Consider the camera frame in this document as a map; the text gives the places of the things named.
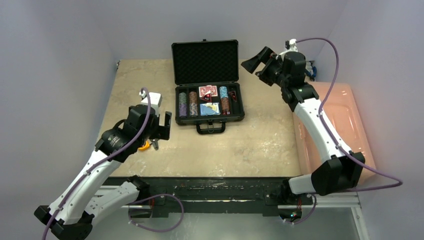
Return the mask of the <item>red triangular dealer button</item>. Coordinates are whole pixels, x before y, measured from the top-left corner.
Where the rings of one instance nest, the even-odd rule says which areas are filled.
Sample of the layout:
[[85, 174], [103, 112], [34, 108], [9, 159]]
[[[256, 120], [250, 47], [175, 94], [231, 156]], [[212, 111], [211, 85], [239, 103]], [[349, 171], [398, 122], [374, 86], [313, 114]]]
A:
[[210, 92], [208, 92], [205, 95], [203, 95], [200, 99], [202, 101], [206, 102], [206, 103], [211, 103], [212, 102], [212, 94]]

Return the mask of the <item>purple chip stack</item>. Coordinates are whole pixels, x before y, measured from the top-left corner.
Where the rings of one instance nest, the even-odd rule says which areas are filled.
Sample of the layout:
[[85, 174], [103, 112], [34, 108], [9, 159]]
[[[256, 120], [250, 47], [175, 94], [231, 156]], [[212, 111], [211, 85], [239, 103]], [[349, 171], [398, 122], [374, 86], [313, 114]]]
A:
[[188, 110], [187, 110], [187, 104], [186, 103], [181, 103], [179, 104], [179, 117], [180, 118], [186, 118], [188, 115]]

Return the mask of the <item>grey chip stack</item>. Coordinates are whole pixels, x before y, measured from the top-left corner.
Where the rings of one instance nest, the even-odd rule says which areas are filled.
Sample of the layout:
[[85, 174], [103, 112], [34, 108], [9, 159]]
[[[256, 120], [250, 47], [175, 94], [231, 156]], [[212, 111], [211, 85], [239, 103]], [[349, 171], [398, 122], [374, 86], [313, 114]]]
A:
[[178, 94], [178, 104], [187, 105], [187, 94], [185, 92], [180, 92]]

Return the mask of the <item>mixed colour chip stack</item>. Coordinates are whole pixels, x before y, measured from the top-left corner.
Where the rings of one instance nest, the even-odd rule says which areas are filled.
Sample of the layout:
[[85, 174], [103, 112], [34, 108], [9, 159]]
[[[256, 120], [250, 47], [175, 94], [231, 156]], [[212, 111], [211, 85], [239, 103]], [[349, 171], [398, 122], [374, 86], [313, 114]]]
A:
[[189, 115], [190, 117], [197, 117], [198, 113], [198, 105], [196, 103], [189, 104]]

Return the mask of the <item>brown chip roll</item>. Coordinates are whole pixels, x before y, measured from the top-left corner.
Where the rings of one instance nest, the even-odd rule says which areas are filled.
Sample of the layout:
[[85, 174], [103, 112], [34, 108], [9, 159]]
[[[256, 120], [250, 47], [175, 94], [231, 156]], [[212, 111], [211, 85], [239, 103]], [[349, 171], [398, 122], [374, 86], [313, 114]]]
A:
[[190, 91], [188, 95], [188, 99], [190, 104], [197, 104], [198, 102], [197, 92]]

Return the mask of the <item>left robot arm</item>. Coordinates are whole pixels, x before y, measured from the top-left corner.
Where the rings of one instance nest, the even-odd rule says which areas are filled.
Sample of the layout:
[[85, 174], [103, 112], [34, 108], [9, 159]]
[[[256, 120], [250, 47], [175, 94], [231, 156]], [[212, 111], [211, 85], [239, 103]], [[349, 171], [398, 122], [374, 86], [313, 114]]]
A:
[[147, 140], [170, 138], [172, 113], [167, 111], [164, 125], [150, 105], [133, 105], [125, 119], [105, 131], [90, 158], [69, 187], [50, 205], [40, 205], [35, 217], [45, 225], [42, 239], [51, 232], [59, 240], [84, 240], [104, 217], [118, 208], [150, 199], [150, 186], [139, 176], [128, 177], [118, 188], [97, 200], [93, 196], [107, 178]]

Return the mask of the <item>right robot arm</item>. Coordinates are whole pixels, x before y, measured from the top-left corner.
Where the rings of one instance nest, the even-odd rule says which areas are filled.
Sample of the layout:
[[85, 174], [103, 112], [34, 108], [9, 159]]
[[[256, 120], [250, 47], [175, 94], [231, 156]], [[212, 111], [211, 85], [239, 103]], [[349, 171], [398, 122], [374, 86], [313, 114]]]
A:
[[342, 140], [315, 88], [305, 81], [306, 57], [293, 50], [276, 54], [266, 46], [241, 66], [267, 85], [280, 87], [282, 99], [301, 120], [319, 152], [321, 165], [310, 174], [290, 178], [280, 191], [282, 200], [292, 204], [301, 194], [325, 196], [355, 188], [365, 157]]

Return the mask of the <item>black poker set case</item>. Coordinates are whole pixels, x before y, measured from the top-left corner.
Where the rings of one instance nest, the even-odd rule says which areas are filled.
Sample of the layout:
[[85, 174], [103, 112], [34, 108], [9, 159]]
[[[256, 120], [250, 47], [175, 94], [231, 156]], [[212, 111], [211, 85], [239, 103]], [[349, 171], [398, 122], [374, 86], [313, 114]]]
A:
[[178, 125], [210, 135], [244, 119], [236, 39], [175, 42], [171, 52]]

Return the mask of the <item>white triangular dealer button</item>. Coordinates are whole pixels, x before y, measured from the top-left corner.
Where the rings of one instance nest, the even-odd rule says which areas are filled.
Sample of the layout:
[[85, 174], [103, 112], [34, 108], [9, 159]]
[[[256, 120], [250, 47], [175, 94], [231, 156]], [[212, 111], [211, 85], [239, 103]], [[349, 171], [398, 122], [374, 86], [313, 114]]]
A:
[[235, 91], [229, 91], [228, 95], [232, 98], [234, 102], [237, 102], [237, 94]]

